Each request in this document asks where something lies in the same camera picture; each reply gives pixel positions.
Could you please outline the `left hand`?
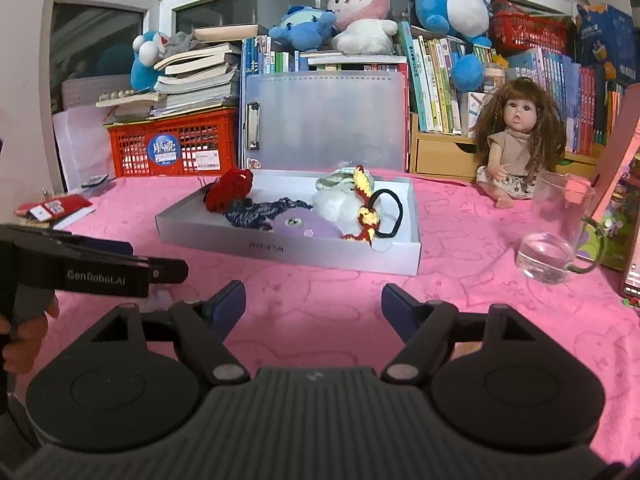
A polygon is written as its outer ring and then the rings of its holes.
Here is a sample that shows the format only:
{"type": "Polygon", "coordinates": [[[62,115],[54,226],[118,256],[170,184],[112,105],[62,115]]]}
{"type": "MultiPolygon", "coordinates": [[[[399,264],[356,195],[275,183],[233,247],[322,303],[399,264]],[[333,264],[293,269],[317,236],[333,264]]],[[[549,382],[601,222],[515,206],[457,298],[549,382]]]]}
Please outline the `left hand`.
{"type": "Polygon", "coordinates": [[[21,375],[32,369],[43,338],[47,335],[48,318],[57,318],[59,315],[58,297],[53,296],[49,307],[39,318],[33,318],[17,326],[16,339],[6,344],[2,350],[3,369],[6,372],[21,375]]]}

